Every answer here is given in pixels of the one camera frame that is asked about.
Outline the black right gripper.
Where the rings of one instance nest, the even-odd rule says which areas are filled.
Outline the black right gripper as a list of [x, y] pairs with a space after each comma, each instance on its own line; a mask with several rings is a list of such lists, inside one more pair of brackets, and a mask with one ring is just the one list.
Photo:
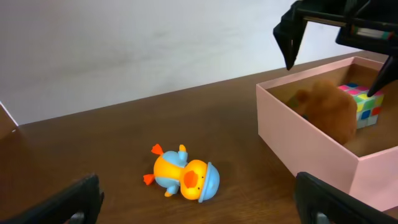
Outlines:
[[294, 66], [307, 21], [339, 27], [337, 44], [389, 56], [368, 97], [397, 79], [397, 0], [295, 1], [273, 29], [287, 70]]

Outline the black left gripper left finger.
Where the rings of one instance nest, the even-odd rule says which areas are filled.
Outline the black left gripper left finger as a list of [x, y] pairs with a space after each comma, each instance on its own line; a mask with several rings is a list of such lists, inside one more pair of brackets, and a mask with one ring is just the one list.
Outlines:
[[22, 213], [2, 220], [18, 223], [86, 223], [95, 224], [104, 201], [96, 174], [86, 176], [43, 202]]

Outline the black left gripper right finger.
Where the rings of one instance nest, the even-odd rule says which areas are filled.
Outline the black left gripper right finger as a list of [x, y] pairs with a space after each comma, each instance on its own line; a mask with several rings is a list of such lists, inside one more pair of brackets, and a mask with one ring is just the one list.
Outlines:
[[396, 218], [362, 203], [308, 172], [297, 174], [294, 200], [301, 223], [397, 224]]

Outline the brown plush chicken toy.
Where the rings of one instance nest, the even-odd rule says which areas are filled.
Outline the brown plush chicken toy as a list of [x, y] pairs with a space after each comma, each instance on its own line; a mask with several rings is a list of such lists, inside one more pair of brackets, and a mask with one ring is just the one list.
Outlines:
[[286, 105], [341, 145], [355, 137], [357, 104], [329, 80], [314, 83], [311, 90], [297, 90]]

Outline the colourful puzzle cube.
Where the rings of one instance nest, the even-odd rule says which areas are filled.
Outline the colourful puzzle cube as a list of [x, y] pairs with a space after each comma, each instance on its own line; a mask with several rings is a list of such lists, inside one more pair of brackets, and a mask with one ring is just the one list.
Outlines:
[[368, 96], [369, 88], [355, 83], [340, 85], [339, 89], [350, 94], [357, 103], [357, 129], [365, 128], [377, 123], [384, 99], [383, 92], [378, 91], [373, 96]]

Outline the orange blue duck toy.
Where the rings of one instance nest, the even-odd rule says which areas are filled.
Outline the orange blue duck toy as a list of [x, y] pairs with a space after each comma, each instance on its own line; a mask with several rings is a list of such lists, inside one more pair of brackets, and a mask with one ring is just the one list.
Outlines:
[[146, 185], [156, 182], [166, 189], [165, 196], [180, 192], [188, 200], [200, 203], [213, 198], [220, 186], [220, 174], [211, 162], [188, 161], [186, 147], [179, 145], [178, 151], [164, 151], [159, 144], [151, 153], [158, 156], [153, 173], [143, 176]]

